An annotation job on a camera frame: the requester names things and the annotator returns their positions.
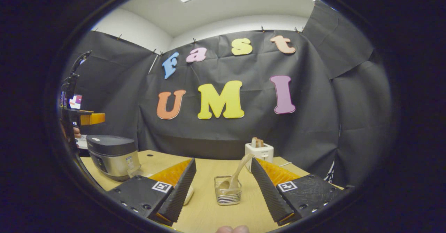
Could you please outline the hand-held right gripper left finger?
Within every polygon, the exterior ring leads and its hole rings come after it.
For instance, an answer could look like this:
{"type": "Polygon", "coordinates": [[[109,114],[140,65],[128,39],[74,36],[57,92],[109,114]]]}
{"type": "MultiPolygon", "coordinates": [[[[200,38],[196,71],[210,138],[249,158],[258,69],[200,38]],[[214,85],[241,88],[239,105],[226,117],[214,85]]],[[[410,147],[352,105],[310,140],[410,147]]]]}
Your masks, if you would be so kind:
{"type": "Polygon", "coordinates": [[[190,158],[150,177],[137,174],[107,194],[140,217],[172,226],[179,219],[196,171],[195,159],[190,158]]]}

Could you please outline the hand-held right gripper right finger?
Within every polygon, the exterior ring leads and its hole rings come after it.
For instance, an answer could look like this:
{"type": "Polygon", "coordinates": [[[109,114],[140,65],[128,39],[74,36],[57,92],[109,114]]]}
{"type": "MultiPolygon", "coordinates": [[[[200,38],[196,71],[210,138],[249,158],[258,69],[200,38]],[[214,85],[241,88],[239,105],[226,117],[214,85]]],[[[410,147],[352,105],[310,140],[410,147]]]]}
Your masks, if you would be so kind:
{"type": "Polygon", "coordinates": [[[257,157],[251,160],[251,173],[279,226],[316,214],[348,193],[315,174],[299,176],[257,157]]]}

